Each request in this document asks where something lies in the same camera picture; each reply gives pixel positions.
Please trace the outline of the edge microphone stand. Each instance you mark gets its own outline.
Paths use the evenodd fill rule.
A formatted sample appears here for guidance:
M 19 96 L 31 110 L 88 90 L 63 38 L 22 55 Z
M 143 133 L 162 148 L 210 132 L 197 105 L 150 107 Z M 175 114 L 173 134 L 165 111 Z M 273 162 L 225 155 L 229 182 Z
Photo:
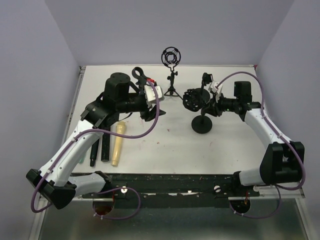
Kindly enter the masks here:
M 205 89 L 207 85 L 210 85 L 213 82 L 213 75 L 207 72 L 204 72 L 201 80 L 201 87 L 195 89 L 196 100 L 199 104 L 206 104 L 211 96 L 210 92 Z

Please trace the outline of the round base microphone stand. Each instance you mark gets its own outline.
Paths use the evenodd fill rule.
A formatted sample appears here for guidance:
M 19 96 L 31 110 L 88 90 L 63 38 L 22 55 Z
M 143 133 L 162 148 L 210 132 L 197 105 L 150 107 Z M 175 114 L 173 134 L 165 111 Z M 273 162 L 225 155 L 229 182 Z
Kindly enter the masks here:
M 136 85 L 138 85 L 140 88 L 147 84 L 149 77 L 144 74 L 144 71 L 141 67 L 134 67 L 131 71 L 131 74 L 137 80 Z

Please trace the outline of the gold microphone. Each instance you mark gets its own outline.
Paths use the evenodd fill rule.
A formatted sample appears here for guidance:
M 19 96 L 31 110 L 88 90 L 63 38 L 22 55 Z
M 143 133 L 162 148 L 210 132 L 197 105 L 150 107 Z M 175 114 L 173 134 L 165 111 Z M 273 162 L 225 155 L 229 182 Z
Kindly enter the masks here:
M 124 135 L 126 132 L 126 123 L 124 121 L 119 121 L 116 125 L 116 133 L 120 135 Z M 113 167 L 117 167 L 119 165 L 120 156 L 122 152 L 123 146 L 123 138 L 120 136 L 115 137 L 114 148 L 112 153 L 111 165 Z

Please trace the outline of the black tripod microphone stand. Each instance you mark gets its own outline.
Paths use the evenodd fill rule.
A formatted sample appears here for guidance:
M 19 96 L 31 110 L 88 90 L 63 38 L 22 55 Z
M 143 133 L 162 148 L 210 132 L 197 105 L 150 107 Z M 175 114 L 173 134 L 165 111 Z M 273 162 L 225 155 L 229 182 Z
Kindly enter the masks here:
M 167 91 L 163 94 L 167 97 L 179 97 L 183 99 L 174 87 L 175 76 L 178 75 L 178 72 L 175 71 L 175 67 L 181 61 L 181 52 L 174 46 L 169 46 L 162 51 L 161 62 L 162 64 L 170 69 L 170 75 L 167 77 L 167 80 L 170 81 L 170 86 Z

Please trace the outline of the black glitter microphone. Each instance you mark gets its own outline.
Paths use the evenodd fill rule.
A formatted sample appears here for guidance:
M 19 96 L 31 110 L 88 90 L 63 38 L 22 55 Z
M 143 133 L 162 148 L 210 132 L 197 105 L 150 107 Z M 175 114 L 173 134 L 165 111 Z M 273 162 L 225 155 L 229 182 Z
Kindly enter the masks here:
M 101 161 L 104 163 L 110 160 L 110 141 L 111 141 L 110 135 L 104 133 L 102 136 L 102 144 L 101 144 Z

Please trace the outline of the small black microphone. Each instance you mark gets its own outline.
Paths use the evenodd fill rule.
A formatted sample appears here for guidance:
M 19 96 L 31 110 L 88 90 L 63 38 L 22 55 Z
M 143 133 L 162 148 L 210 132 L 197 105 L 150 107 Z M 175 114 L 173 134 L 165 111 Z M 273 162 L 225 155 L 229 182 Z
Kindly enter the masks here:
M 91 167 L 94 167 L 96 164 L 98 150 L 99 150 L 99 143 L 100 143 L 100 140 L 98 139 L 91 147 L 90 157 L 89 157 L 90 158 L 89 165 Z

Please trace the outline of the teal microphone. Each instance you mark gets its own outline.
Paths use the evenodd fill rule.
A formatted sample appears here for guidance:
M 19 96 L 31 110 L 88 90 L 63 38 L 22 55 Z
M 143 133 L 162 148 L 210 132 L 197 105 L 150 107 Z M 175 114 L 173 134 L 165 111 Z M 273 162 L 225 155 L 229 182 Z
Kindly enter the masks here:
M 83 155 L 83 156 L 80 158 L 78 164 L 82 164 L 82 163 L 84 162 L 84 160 L 85 160 L 85 155 Z

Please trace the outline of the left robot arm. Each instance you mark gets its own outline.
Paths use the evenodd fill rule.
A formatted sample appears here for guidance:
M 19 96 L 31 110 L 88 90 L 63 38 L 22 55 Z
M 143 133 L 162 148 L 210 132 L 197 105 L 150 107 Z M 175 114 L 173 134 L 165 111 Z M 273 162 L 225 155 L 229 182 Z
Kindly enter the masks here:
M 144 121 L 153 121 L 145 133 L 138 135 L 139 138 L 149 134 L 159 116 L 165 114 L 160 109 L 164 94 L 157 82 L 144 74 L 132 75 L 137 83 L 133 83 L 125 73 L 111 74 L 105 82 L 104 91 L 85 107 L 73 133 L 57 153 L 39 170 L 30 169 L 26 174 L 35 188 L 34 192 L 45 197 L 50 206 L 60 210 L 73 198 L 89 193 L 96 193 L 101 198 L 107 197 L 111 185 L 102 172 L 71 176 L 80 158 L 104 134 L 117 136 L 116 132 L 107 128 L 119 120 L 120 114 L 139 112 Z

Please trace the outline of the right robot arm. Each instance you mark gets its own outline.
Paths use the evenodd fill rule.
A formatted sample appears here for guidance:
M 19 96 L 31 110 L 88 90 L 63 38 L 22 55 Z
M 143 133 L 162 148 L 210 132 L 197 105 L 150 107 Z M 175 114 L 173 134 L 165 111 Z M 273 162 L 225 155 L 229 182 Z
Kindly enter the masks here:
M 234 83 L 234 98 L 224 97 L 222 87 L 220 82 L 210 84 L 212 98 L 202 112 L 214 117 L 220 117 L 224 112 L 237 114 L 265 147 L 258 168 L 234 173 L 235 180 L 230 183 L 230 191 L 241 196 L 247 192 L 248 186 L 256 185 L 274 185 L 288 191 L 300 189 L 306 180 L 304 145 L 280 131 L 265 113 L 263 101 L 252 100 L 249 81 Z

